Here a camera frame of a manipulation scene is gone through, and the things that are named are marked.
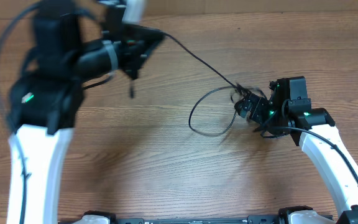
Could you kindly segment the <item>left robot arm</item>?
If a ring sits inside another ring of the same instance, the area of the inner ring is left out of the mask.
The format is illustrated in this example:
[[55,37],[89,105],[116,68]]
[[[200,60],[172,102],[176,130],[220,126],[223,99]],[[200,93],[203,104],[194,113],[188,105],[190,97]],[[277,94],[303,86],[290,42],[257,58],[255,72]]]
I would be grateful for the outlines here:
[[81,38],[87,12],[73,1],[40,1],[35,11],[35,46],[9,93],[12,129],[8,223],[56,223],[63,162],[85,90],[110,81],[117,70],[136,80],[164,38],[139,22],[145,1],[103,1],[101,37]]

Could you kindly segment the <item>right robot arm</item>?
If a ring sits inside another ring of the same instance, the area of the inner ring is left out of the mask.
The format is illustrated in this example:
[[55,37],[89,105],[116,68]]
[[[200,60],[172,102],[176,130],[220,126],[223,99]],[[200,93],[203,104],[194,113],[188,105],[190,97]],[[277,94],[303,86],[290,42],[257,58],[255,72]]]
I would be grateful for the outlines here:
[[290,136],[317,168],[334,201],[338,223],[358,223],[358,165],[325,108],[313,108],[305,77],[271,81],[270,97],[236,85],[236,113],[258,124],[265,139]]

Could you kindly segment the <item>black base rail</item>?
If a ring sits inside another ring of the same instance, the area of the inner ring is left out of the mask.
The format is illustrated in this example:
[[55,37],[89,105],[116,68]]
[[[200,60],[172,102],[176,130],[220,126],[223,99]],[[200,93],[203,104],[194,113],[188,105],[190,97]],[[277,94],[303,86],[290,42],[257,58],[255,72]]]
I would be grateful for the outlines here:
[[283,215],[249,215],[240,218],[174,218],[143,219],[117,218],[113,213],[87,211],[79,220],[59,221],[59,224],[72,223],[112,223],[112,224],[284,224],[289,223]]

